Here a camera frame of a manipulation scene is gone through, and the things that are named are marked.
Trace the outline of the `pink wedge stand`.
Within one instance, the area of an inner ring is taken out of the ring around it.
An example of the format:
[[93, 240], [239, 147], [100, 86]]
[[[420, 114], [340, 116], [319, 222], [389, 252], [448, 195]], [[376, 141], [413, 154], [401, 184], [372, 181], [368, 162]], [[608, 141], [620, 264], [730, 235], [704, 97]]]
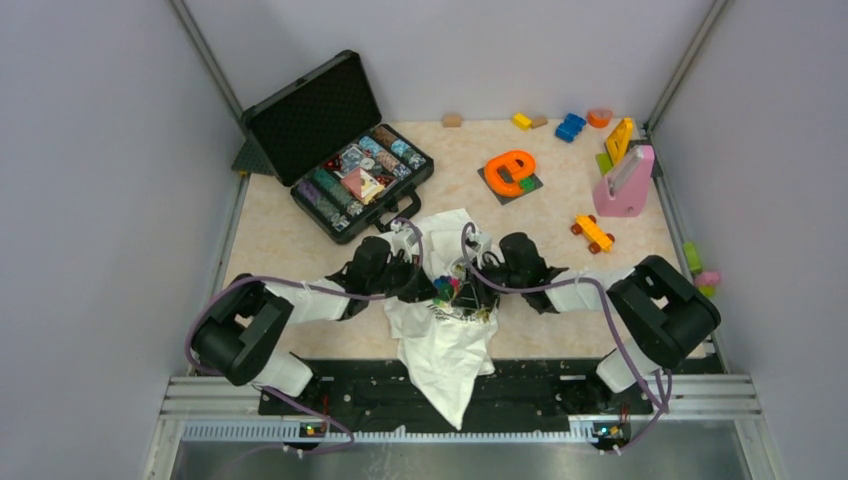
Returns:
[[636, 145], [609, 170], [592, 191], [601, 217], [631, 218], [643, 211], [652, 183], [655, 152], [650, 145]]

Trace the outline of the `green flat toy piece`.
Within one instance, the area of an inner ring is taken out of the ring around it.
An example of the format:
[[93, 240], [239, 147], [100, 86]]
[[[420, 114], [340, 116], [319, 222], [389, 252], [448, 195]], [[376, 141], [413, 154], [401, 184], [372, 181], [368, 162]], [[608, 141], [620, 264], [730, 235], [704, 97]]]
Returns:
[[602, 176], [606, 175], [614, 167], [611, 157], [608, 153], [596, 154], [595, 160]]

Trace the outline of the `orange letter e toy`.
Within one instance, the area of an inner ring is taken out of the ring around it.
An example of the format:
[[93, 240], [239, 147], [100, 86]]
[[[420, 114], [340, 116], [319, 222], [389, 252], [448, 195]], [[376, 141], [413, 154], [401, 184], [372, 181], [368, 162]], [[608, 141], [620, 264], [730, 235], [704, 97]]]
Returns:
[[536, 161], [526, 151], [512, 150], [491, 159], [483, 168], [490, 182], [498, 179], [499, 168], [506, 170], [513, 181], [518, 181], [535, 174]]

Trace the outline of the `white printed t-shirt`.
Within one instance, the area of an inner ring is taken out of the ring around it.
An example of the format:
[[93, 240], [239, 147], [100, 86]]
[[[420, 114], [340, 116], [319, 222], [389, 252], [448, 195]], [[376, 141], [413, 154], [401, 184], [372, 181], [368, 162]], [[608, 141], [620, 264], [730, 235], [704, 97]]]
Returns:
[[[423, 273], [430, 282], [464, 278], [460, 235], [472, 221], [464, 209], [443, 211], [416, 223], [423, 235]], [[455, 430], [463, 428], [476, 379], [494, 372], [488, 344], [498, 331], [495, 307], [465, 313], [445, 300], [383, 303], [398, 359], [412, 384]]]

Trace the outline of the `yellow perforated toy block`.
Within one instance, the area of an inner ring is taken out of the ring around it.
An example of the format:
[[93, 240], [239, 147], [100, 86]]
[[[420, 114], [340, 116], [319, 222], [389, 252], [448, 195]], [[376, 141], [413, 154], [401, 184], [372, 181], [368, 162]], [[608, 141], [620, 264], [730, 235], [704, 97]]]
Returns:
[[622, 118], [605, 140], [605, 148], [613, 166], [617, 165], [628, 150], [634, 129], [633, 119]]

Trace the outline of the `pink and green toy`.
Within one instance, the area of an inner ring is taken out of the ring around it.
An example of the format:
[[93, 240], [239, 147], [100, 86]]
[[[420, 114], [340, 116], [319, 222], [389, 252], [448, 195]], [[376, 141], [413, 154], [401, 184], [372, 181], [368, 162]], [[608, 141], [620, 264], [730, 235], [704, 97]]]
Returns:
[[693, 242], [684, 242], [682, 249], [688, 271], [692, 275], [694, 286], [705, 297], [714, 297], [717, 286], [721, 282], [720, 273], [714, 270], [707, 270], [703, 266], [698, 250]]

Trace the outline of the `orange tape roll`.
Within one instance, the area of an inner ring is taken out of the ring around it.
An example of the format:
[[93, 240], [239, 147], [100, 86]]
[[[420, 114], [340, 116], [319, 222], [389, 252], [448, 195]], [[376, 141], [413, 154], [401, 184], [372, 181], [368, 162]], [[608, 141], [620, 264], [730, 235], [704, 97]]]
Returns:
[[593, 128], [605, 128], [613, 118], [613, 111], [605, 108], [595, 108], [587, 111], [587, 123]]

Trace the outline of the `blue toy brick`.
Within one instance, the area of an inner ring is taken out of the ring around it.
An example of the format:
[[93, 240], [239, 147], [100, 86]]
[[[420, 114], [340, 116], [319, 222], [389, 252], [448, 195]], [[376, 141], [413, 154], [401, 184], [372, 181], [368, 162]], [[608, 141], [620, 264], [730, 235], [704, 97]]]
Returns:
[[566, 143], [572, 143], [585, 128], [586, 124], [587, 121], [583, 117], [574, 113], [568, 113], [557, 126], [554, 135]]

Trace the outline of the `colourful beaded brooch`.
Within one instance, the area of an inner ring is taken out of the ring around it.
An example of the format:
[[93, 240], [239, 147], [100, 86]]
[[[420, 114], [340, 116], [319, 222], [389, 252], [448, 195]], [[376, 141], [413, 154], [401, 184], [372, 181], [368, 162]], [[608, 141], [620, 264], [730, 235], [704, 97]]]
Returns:
[[433, 303], [439, 307], [450, 306], [457, 297], [461, 281], [453, 276], [439, 276], [433, 281], [433, 286], [436, 289], [436, 296], [433, 298]]

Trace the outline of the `dark grey square mat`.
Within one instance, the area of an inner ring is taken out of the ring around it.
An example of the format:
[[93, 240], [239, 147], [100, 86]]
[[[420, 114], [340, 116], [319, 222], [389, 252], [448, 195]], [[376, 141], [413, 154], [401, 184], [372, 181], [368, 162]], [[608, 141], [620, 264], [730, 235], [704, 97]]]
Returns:
[[519, 181], [513, 181], [509, 175], [509, 173], [503, 168], [499, 168], [498, 179], [493, 180], [492, 182], [486, 177], [486, 171], [483, 167], [477, 170], [477, 174], [485, 183], [488, 190], [493, 194], [494, 198], [501, 204], [506, 205], [511, 202], [514, 202], [522, 197], [526, 197], [544, 187], [544, 183], [542, 180], [536, 175], [532, 174], [529, 177], [532, 177], [536, 188], [526, 194], [523, 194], [521, 188], [519, 187]]

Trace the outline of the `black poker chip case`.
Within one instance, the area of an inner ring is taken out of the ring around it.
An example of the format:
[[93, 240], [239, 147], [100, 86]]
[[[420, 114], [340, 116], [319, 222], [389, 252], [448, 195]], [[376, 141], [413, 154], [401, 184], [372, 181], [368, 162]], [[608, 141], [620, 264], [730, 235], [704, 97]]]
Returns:
[[417, 214], [434, 160], [383, 120], [362, 58], [343, 50], [242, 115], [250, 146], [335, 243]]

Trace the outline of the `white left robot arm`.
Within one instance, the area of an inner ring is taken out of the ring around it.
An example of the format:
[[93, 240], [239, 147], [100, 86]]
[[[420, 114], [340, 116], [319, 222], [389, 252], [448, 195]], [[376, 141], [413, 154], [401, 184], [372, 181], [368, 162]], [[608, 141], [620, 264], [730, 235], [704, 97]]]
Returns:
[[418, 303], [436, 297], [418, 246], [369, 236], [337, 272], [298, 283], [242, 274], [201, 311], [187, 336], [196, 368], [234, 386], [282, 393], [297, 413], [319, 404], [312, 368], [277, 345], [288, 326], [349, 320], [377, 300]]

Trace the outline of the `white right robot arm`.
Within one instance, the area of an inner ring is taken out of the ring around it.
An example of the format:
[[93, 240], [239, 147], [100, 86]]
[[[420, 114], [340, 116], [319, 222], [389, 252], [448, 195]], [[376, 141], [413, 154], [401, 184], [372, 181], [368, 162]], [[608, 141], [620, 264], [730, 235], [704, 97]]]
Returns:
[[470, 277], [498, 294], [521, 296], [536, 312], [599, 311], [606, 317], [614, 350], [586, 385], [589, 404], [612, 412], [633, 384], [648, 374], [677, 368], [721, 323], [717, 307], [665, 258], [649, 255], [631, 269], [580, 273], [547, 265], [523, 232], [501, 239], [468, 222], [460, 252]]

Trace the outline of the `yellow toy car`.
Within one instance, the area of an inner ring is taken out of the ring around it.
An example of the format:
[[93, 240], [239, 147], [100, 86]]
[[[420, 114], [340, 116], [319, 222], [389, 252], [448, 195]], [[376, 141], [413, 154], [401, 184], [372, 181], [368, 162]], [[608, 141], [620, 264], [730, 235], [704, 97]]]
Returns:
[[594, 215], [576, 215], [570, 231], [586, 239], [587, 249], [593, 255], [610, 252], [615, 243], [615, 237], [598, 226]]

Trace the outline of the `tan wooden block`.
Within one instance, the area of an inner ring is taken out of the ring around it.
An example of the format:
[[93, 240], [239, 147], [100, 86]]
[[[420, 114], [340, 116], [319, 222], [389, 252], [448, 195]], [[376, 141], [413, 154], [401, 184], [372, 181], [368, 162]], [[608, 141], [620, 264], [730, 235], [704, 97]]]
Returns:
[[456, 113], [446, 113], [441, 118], [443, 128], [459, 128], [463, 124], [463, 117]]

